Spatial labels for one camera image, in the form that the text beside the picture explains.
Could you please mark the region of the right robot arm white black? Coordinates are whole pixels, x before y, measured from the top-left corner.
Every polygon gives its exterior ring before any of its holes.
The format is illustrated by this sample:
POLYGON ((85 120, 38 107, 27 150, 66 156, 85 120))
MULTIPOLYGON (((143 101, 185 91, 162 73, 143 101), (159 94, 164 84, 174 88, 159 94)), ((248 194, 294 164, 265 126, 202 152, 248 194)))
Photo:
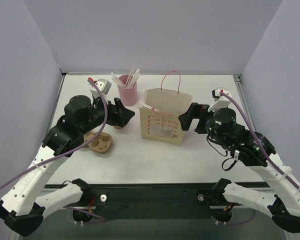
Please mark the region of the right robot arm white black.
POLYGON ((233 109, 226 107, 212 112, 208 108, 208 105, 192 103, 178 117, 181 129, 187 131, 192 120, 198 119, 196 133, 212 138, 213 143, 225 149, 234 162, 242 162, 273 190, 273 193, 259 192, 221 178, 212 189, 213 201, 247 206, 269 216, 283 230, 300 233, 300 185, 294 186, 290 182, 296 180, 291 168, 281 161, 264 135, 257 133, 254 139, 249 130, 237 123, 233 109))

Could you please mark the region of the pink cream paper gift bag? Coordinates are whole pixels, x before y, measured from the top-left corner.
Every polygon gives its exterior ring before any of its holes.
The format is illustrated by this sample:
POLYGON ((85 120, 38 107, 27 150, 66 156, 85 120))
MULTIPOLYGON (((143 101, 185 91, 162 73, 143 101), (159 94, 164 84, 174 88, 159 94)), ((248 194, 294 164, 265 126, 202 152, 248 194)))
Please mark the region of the pink cream paper gift bag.
POLYGON ((177 70, 172 70, 162 78, 159 88, 144 91, 139 103, 143 102, 159 112, 139 108, 140 131, 143 139, 180 146, 185 133, 178 117, 189 109, 193 96, 180 91, 180 79, 176 90, 163 88, 164 80, 171 73, 177 73, 181 77, 177 70))

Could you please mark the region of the stack of brown paper cups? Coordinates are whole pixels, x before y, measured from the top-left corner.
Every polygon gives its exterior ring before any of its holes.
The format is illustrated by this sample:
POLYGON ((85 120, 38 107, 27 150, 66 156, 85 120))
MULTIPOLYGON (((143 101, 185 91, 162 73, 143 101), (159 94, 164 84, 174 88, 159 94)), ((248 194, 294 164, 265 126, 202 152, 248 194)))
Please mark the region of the stack of brown paper cups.
POLYGON ((119 126, 119 125, 114 125, 113 126, 116 130, 121 130, 123 127, 122 126, 119 126))

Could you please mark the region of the single white straw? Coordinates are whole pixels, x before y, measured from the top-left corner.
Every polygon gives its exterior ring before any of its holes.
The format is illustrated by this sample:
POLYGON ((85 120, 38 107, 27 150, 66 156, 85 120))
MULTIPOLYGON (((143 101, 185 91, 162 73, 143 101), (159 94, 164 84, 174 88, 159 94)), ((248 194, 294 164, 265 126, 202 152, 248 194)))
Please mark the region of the single white straw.
POLYGON ((140 103, 139 103, 139 108, 149 109, 149 110, 152 110, 152 111, 155 112, 155 113, 159 113, 159 111, 158 111, 156 108, 154 108, 154 107, 152 107, 152 106, 149 106, 148 104, 146 104, 146 103, 144 103, 144 102, 140 102, 140 103))

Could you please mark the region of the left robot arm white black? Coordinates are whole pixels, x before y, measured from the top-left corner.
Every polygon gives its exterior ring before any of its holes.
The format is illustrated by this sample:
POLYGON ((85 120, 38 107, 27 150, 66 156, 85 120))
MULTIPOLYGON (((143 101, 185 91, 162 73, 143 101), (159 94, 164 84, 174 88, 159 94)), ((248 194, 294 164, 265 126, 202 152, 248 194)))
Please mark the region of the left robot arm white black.
POLYGON ((42 141, 27 173, 0 198, 0 218, 12 231, 26 237, 57 210, 72 203, 90 203, 92 188, 80 178, 55 192, 44 196, 40 193, 55 171, 79 150, 85 134, 98 126, 123 128, 134 115, 117 97, 114 103, 105 102, 100 96, 94 100, 85 95, 72 97, 64 107, 64 115, 42 141))

